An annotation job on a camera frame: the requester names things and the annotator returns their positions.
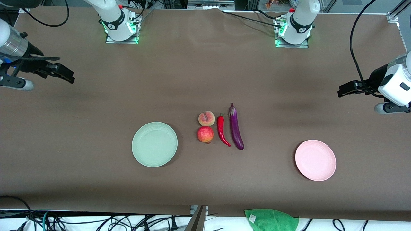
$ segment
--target table surface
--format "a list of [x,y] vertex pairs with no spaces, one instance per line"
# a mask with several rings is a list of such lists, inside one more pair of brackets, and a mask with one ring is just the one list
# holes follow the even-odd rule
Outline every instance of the table surface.
[[[48,23],[66,14],[31,12]],[[0,89],[0,193],[37,209],[182,214],[206,204],[220,215],[273,208],[410,220],[410,115],[379,115],[381,100],[371,96],[337,97],[338,86],[358,79],[349,52],[355,17],[320,14],[309,49],[280,49],[272,27],[217,9],[155,10],[136,45],[105,44],[93,8],[70,8],[58,28],[22,14],[16,28],[46,56],[60,56],[76,81],[21,73],[32,92]],[[384,15],[362,16],[353,43],[364,76],[405,51]],[[198,114],[227,113],[232,102],[245,149],[228,148],[217,134],[200,143]],[[169,124],[179,142],[159,168],[131,151],[134,133],[152,121]],[[295,149],[309,139],[335,153],[329,180],[296,169]]]

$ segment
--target purple eggplant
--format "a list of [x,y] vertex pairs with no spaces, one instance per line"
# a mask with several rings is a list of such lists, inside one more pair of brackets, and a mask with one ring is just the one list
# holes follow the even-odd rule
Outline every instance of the purple eggplant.
[[240,135],[240,129],[238,128],[237,110],[234,107],[233,103],[231,103],[231,107],[229,109],[229,117],[230,117],[231,137],[233,138],[233,142],[238,149],[243,150],[244,143],[242,142],[241,135]]

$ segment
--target white floor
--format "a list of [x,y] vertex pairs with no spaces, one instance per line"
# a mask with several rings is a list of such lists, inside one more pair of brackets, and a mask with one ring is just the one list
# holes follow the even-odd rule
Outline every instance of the white floor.
[[[153,219],[169,217],[169,215],[158,215]],[[108,219],[108,216],[102,217],[65,217],[63,221],[65,222],[88,222]],[[131,216],[129,217],[131,224],[137,224],[144,216]],[[177,217],[175,219],[177,226],[181,227],[181,230],[184,230],[184,226],[188,224],[190,217]],[[251,226],[248,224],[248,221],[245,217],[207,217],[205,223],[205,231],[215,231],[217,229],[223,228],[222,231],[252,231]],[[304,229],[309,219],[300,219],[298,228],[296,231],[301,231]],[[16,230],[19,226],[25,222],[24,218],[11,218],[11,219],[0,219],[0,231],[10,231]],[[346,231],[362,231],[363,220],[342,220]],[[94,231],[102,222],[96,222],[91,224],[66,224],[67,231]],[[101,231],[106,231],[109,229],[110,222],[107,222],[103,226]],[[150,228],[151,231],[163,231],[168,227],[167,222],[161,222],[154,225]],[[33,231],[34,226],[33,222],[28,222],[24,231]],[[41,231],[42,227],[37,226],[37,230]],[[113,231],[129,231],[130,228],[125,230],[122,226],[115,226]],[[369,221],[366,228],[366,231],[410,231],[411,222],[387,222],[387,221]],[[330,219],[314,219],[309,225],[307,231],[337,231]]]

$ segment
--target blue cable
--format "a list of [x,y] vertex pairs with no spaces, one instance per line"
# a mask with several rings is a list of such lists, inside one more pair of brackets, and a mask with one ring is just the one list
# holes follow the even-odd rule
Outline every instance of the blue cable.
[[43,231],[46,231],[46,217],[47,217],[47,214],[48,214],[48,211],[46,211],[44,213],[44,216],[43,216]]

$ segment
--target green towel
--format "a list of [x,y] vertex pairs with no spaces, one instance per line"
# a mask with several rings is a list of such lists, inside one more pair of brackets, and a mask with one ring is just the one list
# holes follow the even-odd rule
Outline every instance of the green towel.
[[299,218],[274,209],[245,210],[254,231],[296,231]]

